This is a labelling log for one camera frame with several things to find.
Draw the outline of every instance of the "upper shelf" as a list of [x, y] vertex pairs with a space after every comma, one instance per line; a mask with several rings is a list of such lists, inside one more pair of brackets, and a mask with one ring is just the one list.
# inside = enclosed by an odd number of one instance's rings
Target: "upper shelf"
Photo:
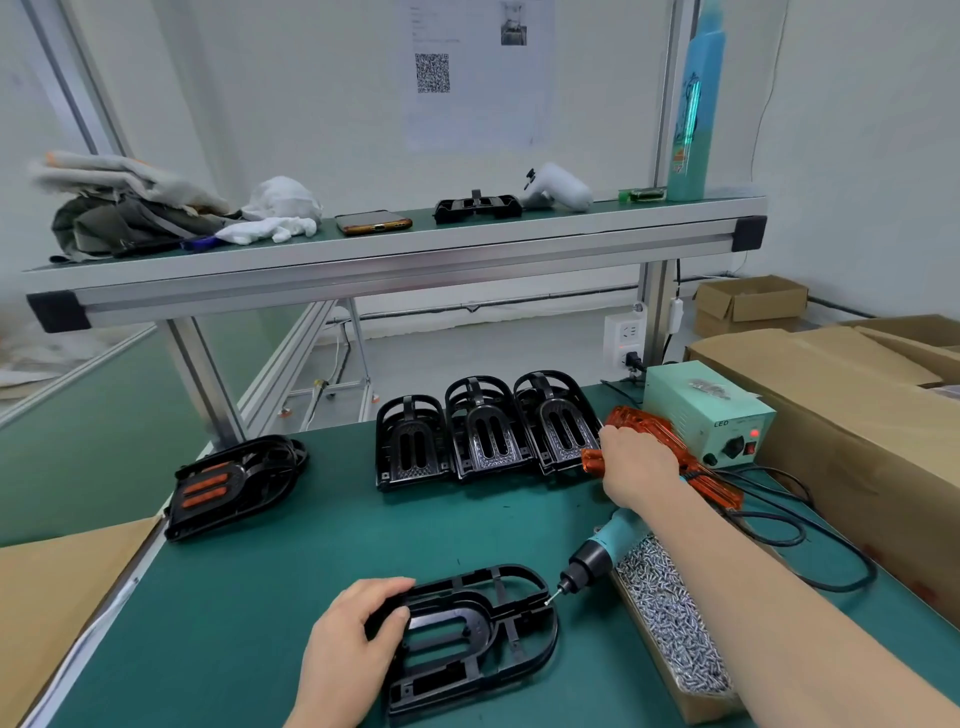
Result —
[[102, 285], [180, 279], [190, 276], [255, 271], [304, 263], [381, 255], [450, 250], [475, 245], [537, 240], [567, 235], [639, 230], [666, 225], [729, 220], [766, 214], [766, 198], [747, 197], [696, 203], [621, 205], [595, 203], [590, 212], [558, 209], [531, 210], [523, 217], [494, 220], [475, 215], [462, 223], [437, 225], [432, 209], [401, 212], [414, 221], [405, 231], [346, 236], [332, 219], [324, 219], [316, 235], [298, 236], [285, 243], [272, 241], [248, 246], [224, 246], [201, 254], [172, 252], [141, 258], [92, 260], [46, 265], [22, 274], [27, 293], [76, 290]]
[[45, 266], [21, 274], [22, 283], [47, 331], [117, 326], [751, 250], [766, 199], [601, 202], [581, 214], [538, 210], [444, 226], [429, 209], [404, 214], [414, 221], [406, 231], [346, 237], [324, 220], [310, 238]]

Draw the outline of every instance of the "person's right hand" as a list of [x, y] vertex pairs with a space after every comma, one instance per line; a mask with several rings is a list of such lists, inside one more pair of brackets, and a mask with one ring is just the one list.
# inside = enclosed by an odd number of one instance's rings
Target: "person's right hand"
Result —
[[606, 470], [603, 489], [621, 508], [640, 513], [645, 492], [674, 486], [680, 476], [676, 456], [648, 432], [606, 425], [600, 430], [600, 447]]

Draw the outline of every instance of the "black end cap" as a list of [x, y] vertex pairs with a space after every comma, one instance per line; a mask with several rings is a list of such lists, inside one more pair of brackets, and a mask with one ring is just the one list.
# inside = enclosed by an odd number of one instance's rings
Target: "black end cap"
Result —
[[733, 228], [733, 247], [731, 253], [756, 251], [763, 242], [763, 233], [767, 229], [766, 215], [741, 217]]
[[73, 291], [28, 293], [27, 303], [47, 333], [82, 331], [93, 328], [84, 307]]

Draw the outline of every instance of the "electric screwdriver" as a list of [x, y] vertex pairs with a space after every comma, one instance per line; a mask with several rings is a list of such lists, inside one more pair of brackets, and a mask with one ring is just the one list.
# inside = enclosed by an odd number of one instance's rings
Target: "electric screwdriver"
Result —
[[561, 594], [576, 594], [601, 576], [606, 576], [631, 548], [650, 534], [650, 527], [629, 508], [617, 509], [607, 524], [578, 548], [566, 569], [560, 572], [557, 591], [546, 604]]

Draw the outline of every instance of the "electrical outlet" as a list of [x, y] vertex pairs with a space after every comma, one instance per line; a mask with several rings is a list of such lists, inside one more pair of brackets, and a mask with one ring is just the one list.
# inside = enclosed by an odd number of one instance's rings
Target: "electrical outlet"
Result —
[[625, 376], [629, 373], [627, 353], [637, 352], [643, 356], [646, 329], [647, 314], [642, 309], [616, 313], [604, 319], [603, 357], [608, 376]]
[[640, 340], [640, 321], [625, 321], [617, 326], [616, 340], [620, 346], [638, 342]]

